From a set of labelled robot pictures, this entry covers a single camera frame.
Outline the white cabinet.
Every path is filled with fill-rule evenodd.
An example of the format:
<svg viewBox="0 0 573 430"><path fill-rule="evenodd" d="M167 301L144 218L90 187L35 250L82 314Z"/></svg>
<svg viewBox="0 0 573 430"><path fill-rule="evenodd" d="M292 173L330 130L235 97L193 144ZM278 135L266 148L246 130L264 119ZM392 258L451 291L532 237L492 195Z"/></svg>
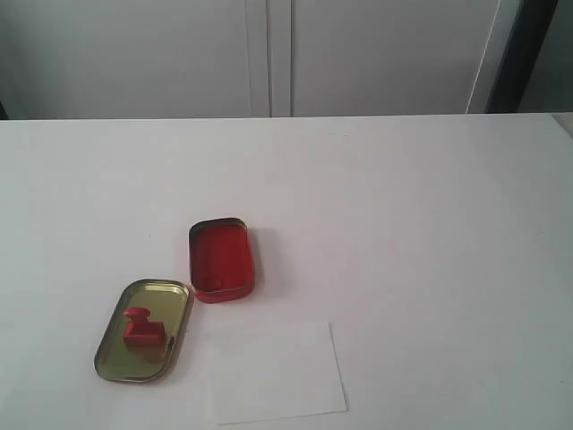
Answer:
<svg viewBox="0 0 573 430"><path fill-rule="evenodd" d="M482 113L515 1L4 1L13 119Z"/></svg>

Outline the red rubber stamp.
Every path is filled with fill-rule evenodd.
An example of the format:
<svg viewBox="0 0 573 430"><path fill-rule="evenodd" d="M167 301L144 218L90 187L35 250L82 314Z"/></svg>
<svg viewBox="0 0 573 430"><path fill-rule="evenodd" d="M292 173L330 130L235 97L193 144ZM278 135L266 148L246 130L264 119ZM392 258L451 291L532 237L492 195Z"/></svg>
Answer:
<svg viewBox="0 0 573 430"><path fill-rule="evenodd" d="M130 307L124 311L127 319L123 333L124 343L130 348L156 348L163 344L165 326L150 320L151 311L145 307Z"/></svg>

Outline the red ink pad tin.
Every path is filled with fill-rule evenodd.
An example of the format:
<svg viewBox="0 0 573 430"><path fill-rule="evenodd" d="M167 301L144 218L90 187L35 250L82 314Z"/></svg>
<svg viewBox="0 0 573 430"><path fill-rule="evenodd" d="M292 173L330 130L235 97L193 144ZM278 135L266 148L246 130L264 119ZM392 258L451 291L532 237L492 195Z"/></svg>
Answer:
<svg viewBox="0 0 573 430"><path fill-rule="evenodd" d="M190 281L197 300L216 304L251 294L255 269L248 228L241 219L198 222L188 237Z"/></svg>

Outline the white paper sheet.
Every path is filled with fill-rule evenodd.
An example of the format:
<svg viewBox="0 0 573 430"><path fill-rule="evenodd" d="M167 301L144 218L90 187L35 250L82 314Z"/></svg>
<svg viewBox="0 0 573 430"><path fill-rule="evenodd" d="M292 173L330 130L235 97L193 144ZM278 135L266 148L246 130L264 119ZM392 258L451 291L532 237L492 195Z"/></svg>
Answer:
<svg viewBox="0 0 573 430"><path fill-rule="evenodd" d="M218 331L208 351L210 412L218 425L347 411L327 322Z"/></svg>

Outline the dark vertical post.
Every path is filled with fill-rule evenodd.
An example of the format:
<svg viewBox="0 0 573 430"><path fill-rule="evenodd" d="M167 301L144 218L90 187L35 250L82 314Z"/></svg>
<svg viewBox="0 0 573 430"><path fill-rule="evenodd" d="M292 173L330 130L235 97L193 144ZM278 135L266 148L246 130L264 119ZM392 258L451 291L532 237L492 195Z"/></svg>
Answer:
<svg viewBox="0 0 573 430"><path fill-rule="evenodd" d="M484 112L517 113L552 23L558 0L519 2Z"/></svg>

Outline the gold tin lid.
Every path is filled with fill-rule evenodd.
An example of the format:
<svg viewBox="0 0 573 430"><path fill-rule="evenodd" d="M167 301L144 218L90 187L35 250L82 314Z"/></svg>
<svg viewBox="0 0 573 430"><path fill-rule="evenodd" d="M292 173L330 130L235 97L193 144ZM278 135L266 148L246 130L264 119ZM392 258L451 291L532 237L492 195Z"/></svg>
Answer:
<svg viewBox="0 0 573 430"><path fill-rule="evenodd" d="M110 382L146 383L167 373L177 359L192 308L185 284L165 279L141 279L120 295L94 357L99 377ZM124 311L145 307L151 321L161 321L165 338L156 348L130 348L123 340Z"/></svg>

